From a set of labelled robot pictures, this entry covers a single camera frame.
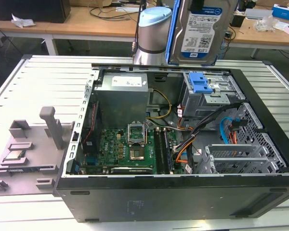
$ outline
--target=motherboard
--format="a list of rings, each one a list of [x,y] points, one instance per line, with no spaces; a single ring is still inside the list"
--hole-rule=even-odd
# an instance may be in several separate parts
[[[98,155],[85,155],[81,169],[90,175],[120,174],[131,169],[157,174],[163,168],[163,166],[157,166],[157,159],[165,159],[165,163],[171,165],[169,168],[174,169],[171,150],[178,144],[175,130],[168,130],[166,138],[161,140],[157,135],[159,131],[155,129],[144,131],[143,134],[141,129],[134,129],[130,133],[128,129],[103,129]],[[144,137],[144,144],[131,145],[129,135],[133,140]],[[165,144],[166,150],[161,150],[160,142]]]

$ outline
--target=blue box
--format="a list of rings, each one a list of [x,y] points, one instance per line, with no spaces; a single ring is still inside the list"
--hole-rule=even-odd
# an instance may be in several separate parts
[[[283,18],[289,20],[289,7],[279,7],[278,4],[274,4],[272,15],[277,18]]]

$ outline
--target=blue label sticker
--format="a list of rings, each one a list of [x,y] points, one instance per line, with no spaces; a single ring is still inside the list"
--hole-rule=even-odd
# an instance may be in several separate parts
[[[203,14],[203,15],[221,15],[222,12],[223,12],[222,8],[207,7],[207,6],[204,6],[201,11],[192,11],[193,14]]]

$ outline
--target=floor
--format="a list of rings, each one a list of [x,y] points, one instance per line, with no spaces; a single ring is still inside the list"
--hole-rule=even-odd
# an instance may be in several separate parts
[[[67,40],[57,40],[56,45],[60,55],[76,56],[121,56],[129,57],[131,55],[131,44],[129,42],[104,42],[90,41],[91,50],[88,51],[88,42],[81,40],[71,40],[72,49]],[[13,43],[24,54],[47,55],[47,50],[41,39],[37,38],[13,38]],[[289,59],[284,57],[276,50],[260,50],[256,59],[251,59],[250,55],[253,49],[230,48],[224,59],[228,60],[268,60],[277,70],[289,80]],[[21,54],[12,46],[9,41],[4,41],[0,48],[0,86],[12,72],[14,67],[21,59]]]

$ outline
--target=blue cable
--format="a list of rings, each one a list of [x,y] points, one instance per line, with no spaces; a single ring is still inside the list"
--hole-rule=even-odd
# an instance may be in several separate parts
[[[221,133],[222,139],[223,139],[223,141],[225,142],[225,144],[229,144],[228,139],[227,139],[227,137],[226,137],[226,135],[225,135],[225,132],[224,132],[224,130],[223,130],[223,122],[224,122],[225,120],[227,120],[227,119],[229,119],[230,121],[233,121],[233,118],[225,117],[225,118],[222,119],[221,122],[220,122],[220,133]]]

